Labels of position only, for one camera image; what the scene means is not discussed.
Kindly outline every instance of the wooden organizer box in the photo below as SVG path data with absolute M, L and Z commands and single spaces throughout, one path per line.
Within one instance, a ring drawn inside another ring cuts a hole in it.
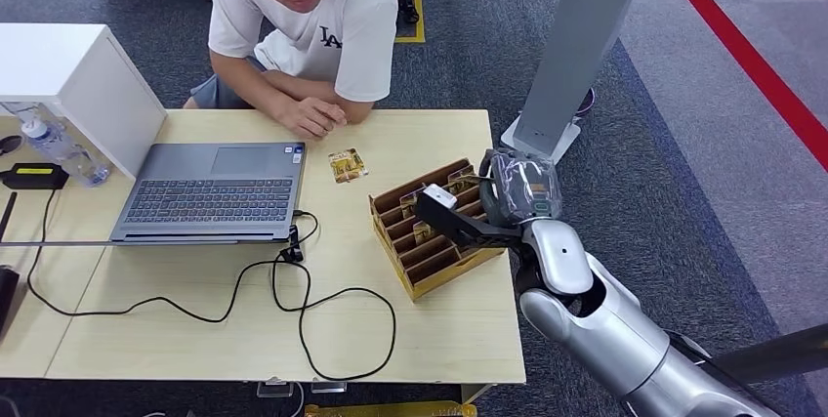
M 431 184 L 447 189 L 448 175 L 469 166 L 472 164 L 464 158 L 377 197 L 368 196 L 374 230 L 411 300 L 422 297 L 504 252 L 502 248 L 469 248 L 461 251 L 441 234 L 417 245 L 414 224 L 419 222 L 419 219 L 413 215 L 403 217 L 399 202 L 403 195 Z M 477 183 L 472 188 L 456 194 L 456 197 L 458 212 L 478 220 L 486 220 Z

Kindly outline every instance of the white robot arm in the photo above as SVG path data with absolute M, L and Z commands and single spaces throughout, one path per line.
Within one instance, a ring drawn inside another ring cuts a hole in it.
M 544 336 L 564 346 L 635 415 L 778 415 L 674 348 L 668 334 L 642 312 L 638 298 L 584 250 L 572 227 L 538 216 L 555 204 L 544 200 L 550 191 L 544 189 L 542 165 L 530 156 L 510 157 L 509 174 L 495 177 L 496 198 L 490 183 L 481 184 L 481 200 L 494 225 L 452 210 L 451 195 L 435 194 L 443 190 L 437 186 L 418 198 L 415 213 L 461 248 L 510 248 L 520 259 L 515 287 L 523 315 Z M 485 160 L 481 172 L 488 172 Z M 504 197 L 510 197 L 512 205 L 498 204 Z M 498 205 L 510 207 L 510 213 L 503 214 Z
M 563 345 L 636 415 L 777 415 L 674 349 L 667 334 L 642 312 L 636 296 L 584 251 L 569 225 L 555 220 L 530 222 L 523 242 L 535 251 L 546 287 L 520 294 L 523 315 L 544 336 Z M 561 300 L 572 297 L 581 303 L 575 312 Z

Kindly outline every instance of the white t-shirt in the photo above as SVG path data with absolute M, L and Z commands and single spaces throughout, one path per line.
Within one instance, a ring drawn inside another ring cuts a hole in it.
M 335 84 L 340 97 L 376 102 L 389 94 L 396 0 L 320 0 L 299 14 L 276 0 L 213 0 L 209 47 L 256 59 L 270 70 Z M 262 17 L 276 30 L 257 45 Z

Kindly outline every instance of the touchpad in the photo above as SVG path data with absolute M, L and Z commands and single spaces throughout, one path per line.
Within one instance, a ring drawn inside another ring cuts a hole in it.
M 213 161 L 214 175 L 262 173 L 268 164 L 270 148 L 262 146 L 223 146 Z

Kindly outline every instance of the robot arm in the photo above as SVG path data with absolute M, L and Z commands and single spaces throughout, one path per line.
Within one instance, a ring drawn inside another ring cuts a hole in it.
M 494 209 L 490 200 L 485 203 L 485 190 L 483 185 L 481 198 L 488 214 Z M 452 210 L 445 202 L 450 194 L 431 193 L 426 190 L 418 198 L 416 215 L 459 246 L 507 247 L 515 252 L 520 260 L 515 286 L 523 315 L 636 415 L 778 415 L 731 390 L 671 347 L 668 335 L 642 312 L 638 298 L 584 250 L 569 225 L 532 218 L 495 227 Z M 493 218 L 508 220 L 509 214 L 489 217 Z

